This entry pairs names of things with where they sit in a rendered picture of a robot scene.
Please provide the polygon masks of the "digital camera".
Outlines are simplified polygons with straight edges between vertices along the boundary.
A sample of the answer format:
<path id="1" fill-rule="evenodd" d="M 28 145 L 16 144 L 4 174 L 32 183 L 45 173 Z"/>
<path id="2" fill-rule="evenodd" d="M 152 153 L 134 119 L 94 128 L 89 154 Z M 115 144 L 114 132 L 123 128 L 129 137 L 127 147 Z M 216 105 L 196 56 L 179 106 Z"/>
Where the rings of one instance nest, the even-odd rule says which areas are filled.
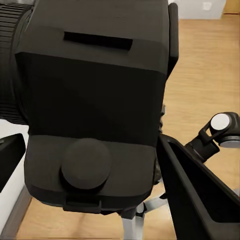
<path id="1" fill-rule="evenodd" d="M 178 19 L 168 0 L 0 3 L 0 120 L 29 126 L 32 197 L 106 216 L 151 196 Z"/>

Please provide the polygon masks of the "camera tripod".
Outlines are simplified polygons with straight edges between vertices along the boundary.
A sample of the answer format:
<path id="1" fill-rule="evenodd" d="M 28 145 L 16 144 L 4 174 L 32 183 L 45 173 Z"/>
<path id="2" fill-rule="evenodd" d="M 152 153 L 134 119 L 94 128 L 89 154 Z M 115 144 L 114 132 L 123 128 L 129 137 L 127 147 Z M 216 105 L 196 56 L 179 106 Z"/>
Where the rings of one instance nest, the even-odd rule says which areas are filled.
<path id="1" fill-rule="evenodd" d="M 161 116 L 165 115 L 165 109 L 166 106 L 163 104 Z M 160 120 L 158 133 L 163 133 L 162 127 L 163 120 Z M 163 182 L 163 177 L 161 174 L 157 154 L 155 159 L 155 176 L 153 182 L 154 183 Z M 145 214 L 169 203 L 167 198 L 161 199 L 160 198 L 161 195 L 163 195 L 163 193 L 153 198 L 147 199 L 146 201 L 143 201 L 139 206 L 133 209 L 125 210 L 120 215 L 122 218 L 124 240 L 142 240 Z"/>

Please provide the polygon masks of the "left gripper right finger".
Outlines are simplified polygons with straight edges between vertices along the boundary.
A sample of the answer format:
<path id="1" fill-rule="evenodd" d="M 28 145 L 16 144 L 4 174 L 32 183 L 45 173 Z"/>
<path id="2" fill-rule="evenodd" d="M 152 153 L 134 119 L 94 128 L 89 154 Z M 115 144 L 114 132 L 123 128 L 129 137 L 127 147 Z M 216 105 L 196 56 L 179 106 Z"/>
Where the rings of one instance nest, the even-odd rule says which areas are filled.
<path id="1" fill-rule="evenodd" d="M 240 197 L 177 139 L 156 154 L 177 240 L 240 240 Z"/>

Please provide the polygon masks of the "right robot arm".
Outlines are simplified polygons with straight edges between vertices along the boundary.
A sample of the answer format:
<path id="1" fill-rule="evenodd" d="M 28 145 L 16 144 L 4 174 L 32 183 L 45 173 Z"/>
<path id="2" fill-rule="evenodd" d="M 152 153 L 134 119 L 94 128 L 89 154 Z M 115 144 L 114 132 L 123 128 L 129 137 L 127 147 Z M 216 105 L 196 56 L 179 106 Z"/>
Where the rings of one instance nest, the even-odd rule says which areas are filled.
<path id="1" fill-rule="evenodd" d="M 206 131 L 210 128 L 211 136 Z M 199 161 L 205 163 L 220 151 L 220 147 L 240 148 L 240 116 L 235 112 L 219 112 L 198 132 L 198 136 L 185 145 Z M 166 193 L 160 199 L 167 199 Z"/>

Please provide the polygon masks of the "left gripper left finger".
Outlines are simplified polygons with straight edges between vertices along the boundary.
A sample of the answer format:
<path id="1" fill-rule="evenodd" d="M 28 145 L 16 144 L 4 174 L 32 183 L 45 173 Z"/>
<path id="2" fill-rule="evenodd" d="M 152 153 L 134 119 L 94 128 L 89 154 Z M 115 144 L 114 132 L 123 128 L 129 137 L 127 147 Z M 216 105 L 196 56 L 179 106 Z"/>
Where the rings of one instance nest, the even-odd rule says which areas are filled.
<path id="1" fill-rule="evenodd" d="M 27 147 L 21 133 L 0 138 L 0 193 L 26 151 Z"/>

